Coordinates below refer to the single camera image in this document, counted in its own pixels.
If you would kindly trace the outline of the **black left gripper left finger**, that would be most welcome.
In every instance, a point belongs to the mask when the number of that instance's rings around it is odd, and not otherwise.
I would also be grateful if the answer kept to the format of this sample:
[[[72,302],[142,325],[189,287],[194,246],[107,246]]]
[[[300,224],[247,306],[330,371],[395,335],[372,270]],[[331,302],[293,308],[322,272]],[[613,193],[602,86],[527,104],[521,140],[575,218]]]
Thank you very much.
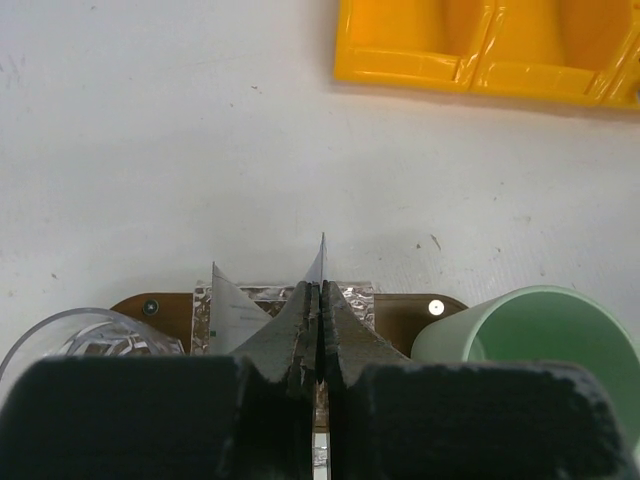
[[[309,479],[320,288],[227,356],[58,357],[1,412],[5,479]]]

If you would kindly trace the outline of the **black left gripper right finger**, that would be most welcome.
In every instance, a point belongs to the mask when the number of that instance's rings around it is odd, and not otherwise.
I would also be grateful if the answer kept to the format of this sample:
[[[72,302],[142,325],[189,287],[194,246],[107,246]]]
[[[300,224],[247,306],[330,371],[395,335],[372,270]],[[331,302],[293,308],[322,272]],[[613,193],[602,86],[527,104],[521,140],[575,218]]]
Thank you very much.
[[[635,479],[611,400],[558,362],[414,362],[322,287],[333,479]]]

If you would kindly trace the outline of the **white toothpaste tube black cap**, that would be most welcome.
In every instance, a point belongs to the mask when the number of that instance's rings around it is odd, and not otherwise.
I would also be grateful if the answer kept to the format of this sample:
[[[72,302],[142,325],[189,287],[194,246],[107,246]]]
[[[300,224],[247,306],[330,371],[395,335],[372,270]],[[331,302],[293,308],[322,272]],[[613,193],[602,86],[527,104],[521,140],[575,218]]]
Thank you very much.
[[[216,263],[213,263],[209,323],[210,354],[229,354],[271,319],[268,313],[229,280]]]

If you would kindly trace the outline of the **clear glass holder block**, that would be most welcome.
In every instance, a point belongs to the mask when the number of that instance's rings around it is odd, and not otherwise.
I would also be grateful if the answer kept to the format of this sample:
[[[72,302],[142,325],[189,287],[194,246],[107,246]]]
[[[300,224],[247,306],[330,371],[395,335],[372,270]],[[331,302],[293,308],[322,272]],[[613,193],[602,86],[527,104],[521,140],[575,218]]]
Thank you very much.
[[[370,282],[339,282],[339,288],[356,316],[368,327],[375,327],[374,287]],[[239,290],[266,315],[276,317],[294,291],[293,285],[239,285]],[[190,347],[192,355],[210,351],[210,310],[212,284],[198,281],[192,295]]]

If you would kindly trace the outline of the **clear glass tumbler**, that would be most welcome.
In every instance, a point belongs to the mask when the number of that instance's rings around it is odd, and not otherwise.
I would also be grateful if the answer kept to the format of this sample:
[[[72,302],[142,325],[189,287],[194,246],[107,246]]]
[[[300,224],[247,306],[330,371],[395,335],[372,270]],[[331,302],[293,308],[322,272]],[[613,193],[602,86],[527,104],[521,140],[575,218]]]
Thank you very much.
[[[46,357],[180,355],[180,340],[124,314],[77,308],[52,315],[27,330],[1,362],[7,388]]]

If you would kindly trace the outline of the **green plastic cup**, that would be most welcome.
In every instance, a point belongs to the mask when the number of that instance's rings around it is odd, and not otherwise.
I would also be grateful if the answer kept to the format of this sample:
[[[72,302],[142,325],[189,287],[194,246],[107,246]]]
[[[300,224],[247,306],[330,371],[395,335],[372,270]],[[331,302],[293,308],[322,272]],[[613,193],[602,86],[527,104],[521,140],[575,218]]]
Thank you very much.
[[[620,322],[571,289],[512,291],[423,328],[414,361],[556,361],[595,376],[612,400],[630,447],[639,449],[639,354]]]

